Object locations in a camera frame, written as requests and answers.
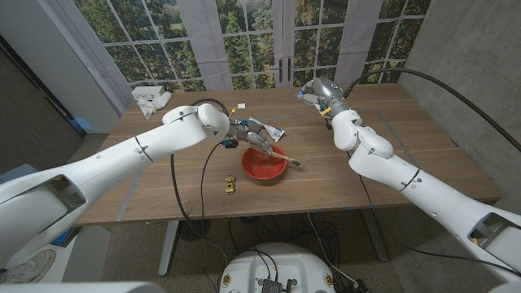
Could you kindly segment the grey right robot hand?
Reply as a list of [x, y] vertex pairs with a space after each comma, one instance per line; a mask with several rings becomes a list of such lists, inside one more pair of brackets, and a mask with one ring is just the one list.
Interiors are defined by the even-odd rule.
[[314, 77], [306, 82], [296, 94], [296, 99], [315, 106], [322, 115], [330, 118], [350, 109], [342, 88], [323, 77]]

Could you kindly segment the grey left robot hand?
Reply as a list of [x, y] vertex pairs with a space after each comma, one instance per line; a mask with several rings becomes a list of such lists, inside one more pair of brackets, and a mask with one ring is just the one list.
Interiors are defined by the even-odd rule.
[[230, 118], [230, 127], [226, 137], [248, 142], [266, 155], [273, 154], [267, 138], [261, 135], [261, 126], [252, 120]]

